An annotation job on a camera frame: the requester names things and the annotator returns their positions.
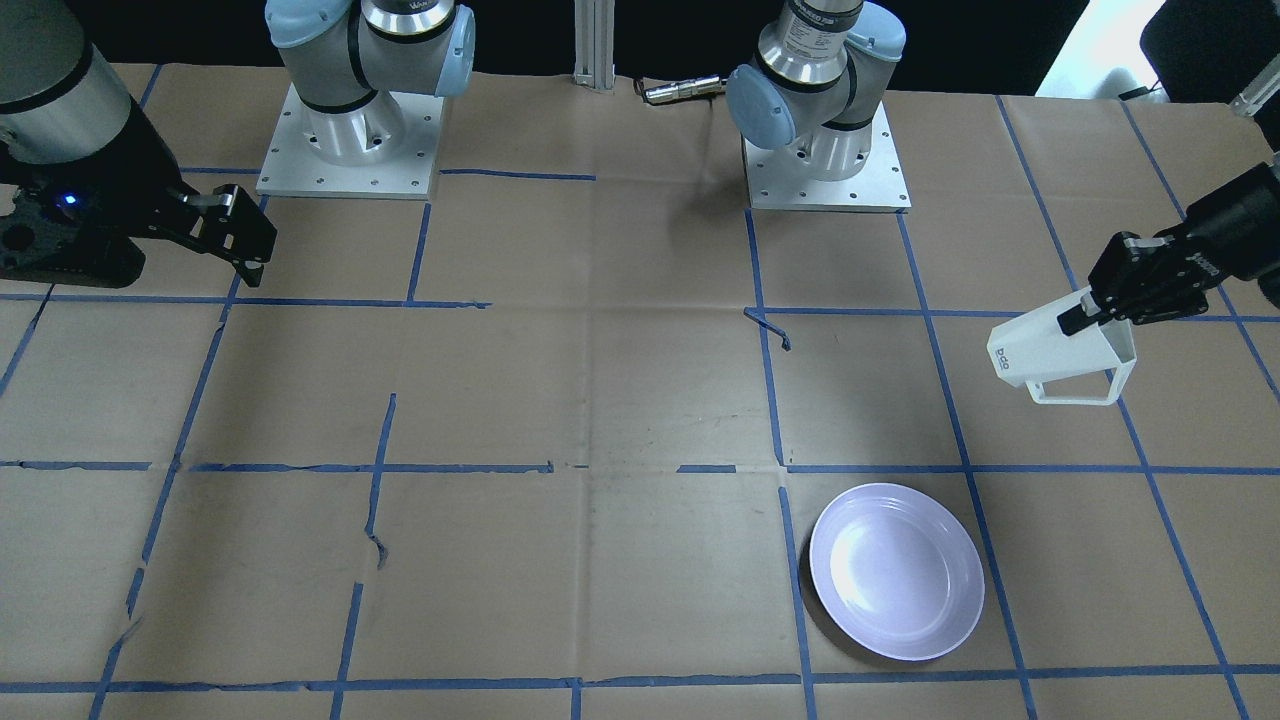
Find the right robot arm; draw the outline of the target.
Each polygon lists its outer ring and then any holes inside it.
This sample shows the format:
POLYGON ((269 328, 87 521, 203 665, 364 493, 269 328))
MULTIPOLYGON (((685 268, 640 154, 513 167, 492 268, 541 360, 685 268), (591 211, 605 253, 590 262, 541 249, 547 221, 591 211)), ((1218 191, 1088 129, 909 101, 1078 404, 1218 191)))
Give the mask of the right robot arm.
MULTIPOLYGON (((475 18, 454 1, 269 1, 265 20, 320 160, 383 159, 404 137, 394 94, 461 95, 475 18)), ((63 1, 3 4, 3 278, 118 290, 166 240, 260 284, 276 228, 248 192, 189 186, 63 1)))

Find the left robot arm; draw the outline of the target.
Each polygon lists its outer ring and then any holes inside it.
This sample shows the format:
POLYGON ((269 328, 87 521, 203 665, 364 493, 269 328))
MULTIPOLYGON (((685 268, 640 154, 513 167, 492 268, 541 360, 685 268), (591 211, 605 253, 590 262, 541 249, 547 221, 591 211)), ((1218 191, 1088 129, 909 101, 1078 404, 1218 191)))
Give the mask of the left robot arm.
MULTIPOLYGON (((727 81, 740 135, 785 149, 819 129, 856 133, 902 58, 906 33, 887 9, 861 1, 787 1, 759 35, 753 59, 727 81)), ((1078 299, 1043 328, 1073 337, 1111 322, 1138 325, 1194 316, 1230 278, 1277 301, 1277 165, 1258 164, 1193 202, 1152 238, 1116 233, 1078 299)))

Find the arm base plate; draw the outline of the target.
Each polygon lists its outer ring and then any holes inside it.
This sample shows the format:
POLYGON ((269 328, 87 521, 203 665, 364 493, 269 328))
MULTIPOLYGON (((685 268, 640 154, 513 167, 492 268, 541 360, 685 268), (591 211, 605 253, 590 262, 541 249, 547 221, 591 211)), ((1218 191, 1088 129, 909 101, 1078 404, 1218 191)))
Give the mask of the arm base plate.
POLYGON ((444 119, 443 97, 380 92, 353 111, 329 114, 289 87, 256 190, 273 197, 428 201, 444 119))
POLYGON ((742 159, 754 209, 905 213, 913 206, 884 104, 860 129, 819 127, 773 150, 744 140, 742 159))

